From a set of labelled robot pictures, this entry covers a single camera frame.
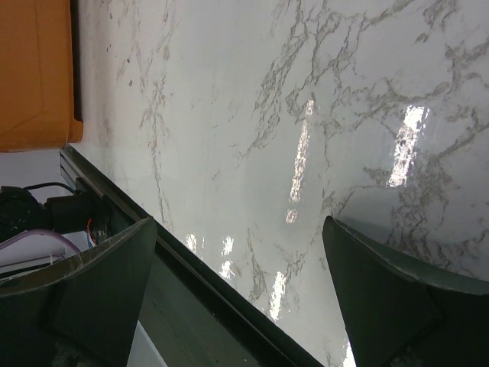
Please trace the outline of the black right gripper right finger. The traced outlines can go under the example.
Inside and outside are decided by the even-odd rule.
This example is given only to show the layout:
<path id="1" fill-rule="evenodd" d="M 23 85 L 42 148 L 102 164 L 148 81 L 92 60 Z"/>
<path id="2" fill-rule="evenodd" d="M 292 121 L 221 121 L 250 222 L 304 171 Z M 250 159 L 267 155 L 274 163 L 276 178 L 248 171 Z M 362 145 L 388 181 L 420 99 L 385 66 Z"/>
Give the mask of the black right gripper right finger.
<path id="1" fill-rule="evenodd" d="M 323 244 L 358 366 L 486 366 L 488 283 L 398 252 L 331 216 Z"/>

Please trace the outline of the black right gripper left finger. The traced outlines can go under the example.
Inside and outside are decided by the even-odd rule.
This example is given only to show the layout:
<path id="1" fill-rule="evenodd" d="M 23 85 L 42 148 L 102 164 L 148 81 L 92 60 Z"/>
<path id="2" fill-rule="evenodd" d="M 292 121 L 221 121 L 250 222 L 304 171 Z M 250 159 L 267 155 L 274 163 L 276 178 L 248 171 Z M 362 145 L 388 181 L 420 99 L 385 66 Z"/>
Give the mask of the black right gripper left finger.
<path id="1" fill-rule="evenodd" d="M 142 219 L 90 250 L 1 282 L 3 366 L 124 366 L 154 257 Z"/>

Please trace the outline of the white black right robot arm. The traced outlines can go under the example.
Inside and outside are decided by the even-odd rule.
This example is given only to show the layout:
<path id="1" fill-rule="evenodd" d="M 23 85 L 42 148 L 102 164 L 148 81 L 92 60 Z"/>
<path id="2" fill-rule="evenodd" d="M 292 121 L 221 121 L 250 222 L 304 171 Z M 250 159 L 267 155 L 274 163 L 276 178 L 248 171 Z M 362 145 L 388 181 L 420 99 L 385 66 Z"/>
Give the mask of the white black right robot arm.
<path id="1" fill-rule="evenodd" d="M 189 293 L 189 315 L 164 313 L 184 337 L 170 346 L 181 366 L 314 366 L 316 360 L 238 294 L 176 246 L 149 216 L 90 192 L 39 203 L 1 189 L 1 246 L 23 235 L 64 237 L 91 222 L 121 222 L 85 251 L 1 282 L 3 366 L 123 366 L 151 262 L 176 277 L 172 299 Z M 359 366 L 486 366 L 488 284 L 374 242 L 338 220 L 322 231 L 325 254 Z"/>

